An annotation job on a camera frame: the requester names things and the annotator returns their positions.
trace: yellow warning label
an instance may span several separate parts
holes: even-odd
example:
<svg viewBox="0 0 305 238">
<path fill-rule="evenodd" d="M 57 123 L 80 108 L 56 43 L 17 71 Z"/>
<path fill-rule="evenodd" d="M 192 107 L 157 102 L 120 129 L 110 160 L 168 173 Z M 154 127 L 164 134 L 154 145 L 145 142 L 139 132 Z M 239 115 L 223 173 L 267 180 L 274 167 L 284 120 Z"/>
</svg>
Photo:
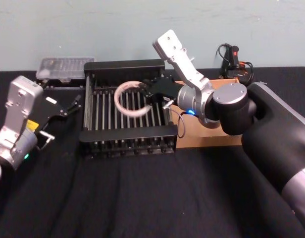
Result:
<svg viewBox="0 0 305 238">
<path fill-rule="evenodd" d="M 32 121 L 32 120 L 27 120 L 27 125 L 26 127 L 28 129 L 30 129 L 31 131 L 35 131 L 37 129 L 37 127 L 39 126 L 38 123 Z"/>
</svg>

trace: blue led light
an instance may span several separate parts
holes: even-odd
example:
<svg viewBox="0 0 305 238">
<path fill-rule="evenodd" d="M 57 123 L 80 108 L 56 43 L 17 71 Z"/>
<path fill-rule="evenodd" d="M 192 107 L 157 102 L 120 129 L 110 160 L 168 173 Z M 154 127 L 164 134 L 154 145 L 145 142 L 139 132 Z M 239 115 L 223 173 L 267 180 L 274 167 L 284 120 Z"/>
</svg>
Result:
<svg viewBox="0 0 305 238">
<path fill-rule="evenodd" d="M 190 114 L 190 115 L 195 115 L 196 114 L 193 110 L 188 110 L 187 113 Z"/>
</svg>

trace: cardboard box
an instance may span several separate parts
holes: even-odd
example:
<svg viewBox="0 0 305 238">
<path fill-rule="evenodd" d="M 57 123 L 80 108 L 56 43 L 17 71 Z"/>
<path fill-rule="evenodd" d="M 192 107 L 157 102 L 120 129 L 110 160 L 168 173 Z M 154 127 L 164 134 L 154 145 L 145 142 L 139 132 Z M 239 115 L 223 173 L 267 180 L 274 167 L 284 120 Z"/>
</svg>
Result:
<svg viewBox="0 0 305 238">
<path fill-rule="evenodd" d="M 218 89 L 224 84 L 238 83 L 237 79 L 217 79 L 211 80 L 214 89 Z M 182 113 L 182 110 L 177 106 L 171 106 L 171 108 L 178 113 Z M 172 113 L 172 120 L 175 124 L 178 123 L 178 115 Z M 198 119 L 192 115 L 183 115 L 183 119 L 186 125 L 186 135 L 183 138 L 177 139 L 177 148 L 188 147 L 207 147 L 207 146 L 228 146 L 228 145 L 241 145 L 241 135 L 231 136 L 226 134 L 222 127 L 216 129 L 208 129 L 202 126 Z M 179 124 L 179 135 L 183 133 L 183 124 Z"/>
</svg>

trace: dish rack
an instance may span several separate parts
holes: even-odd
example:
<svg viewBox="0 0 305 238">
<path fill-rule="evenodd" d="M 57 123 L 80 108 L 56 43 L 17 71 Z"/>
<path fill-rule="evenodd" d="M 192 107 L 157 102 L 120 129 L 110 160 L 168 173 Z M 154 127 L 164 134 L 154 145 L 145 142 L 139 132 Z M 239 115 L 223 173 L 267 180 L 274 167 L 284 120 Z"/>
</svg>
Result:
<svg viewBox="0 0 305 238">
<path fill-rule="evenodd" d="M 114 91 L 121 83 L 161 77 L 164 68 L 160 59 L 85 64 L 84 119 L 79 137 L 84 153 L 116 157 L 175 152 L 178 128 L 162 103 L 154 103 L 140 118 L 122 115 L 114 104 Z M 124 92 L 120 103 L 130 110 L 147 104 L 137 89 Z"/>
</svg>

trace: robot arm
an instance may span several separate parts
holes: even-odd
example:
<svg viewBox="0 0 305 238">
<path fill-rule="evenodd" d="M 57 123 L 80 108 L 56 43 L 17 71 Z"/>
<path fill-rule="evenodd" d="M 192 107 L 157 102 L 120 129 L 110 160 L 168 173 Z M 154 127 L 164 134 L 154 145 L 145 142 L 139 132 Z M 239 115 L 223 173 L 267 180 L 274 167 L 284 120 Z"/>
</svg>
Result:
<svg viewBox="0 0 305 238">
<path fill-rule="evenodd" d="M 148 98 L 160 100 L 165 91 L 159 89 L 173 85 L 168 90 L 169 106 L 193 110 L 208 128 L 220 123 L 227 134 L 243 134 L 244 151 L 305 228 L 305 118 L 262 83 L 248 87 L 232 83 L 214 91 L 209 80 L 193 67 L 187 50 L 172 30 L 153 46 L 163 60 L 173 65 L 186 85 L 179 88 L 175 82 L 161 78 L 145 88 Z"/>
<path fill-rule="evenodd" d="M 9 87 L 7 114 L 0 130 L 0 196 L 10 186 L 14 172 L 35 147 L 42 150 L 55 137 L 43 131 L 54 118 L 65 119 L 81 106 L 78 95 L 69 108 L 64 109 L 50 98 L 43 98 L 43 88 L 19 76 Z"/>
</svg>

